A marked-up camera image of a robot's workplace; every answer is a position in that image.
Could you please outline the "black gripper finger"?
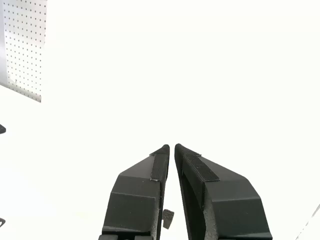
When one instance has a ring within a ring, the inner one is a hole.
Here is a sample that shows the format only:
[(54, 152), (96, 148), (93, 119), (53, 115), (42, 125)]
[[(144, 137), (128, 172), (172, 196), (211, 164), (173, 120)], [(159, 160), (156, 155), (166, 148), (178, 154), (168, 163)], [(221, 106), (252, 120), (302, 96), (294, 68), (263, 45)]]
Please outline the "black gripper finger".
[(244, 176), (175, 145), (190, 240), (271, 240), (261, 197)]
[(165, 144), (118, 175), (100, 240), (160, 239), (169, 160)]

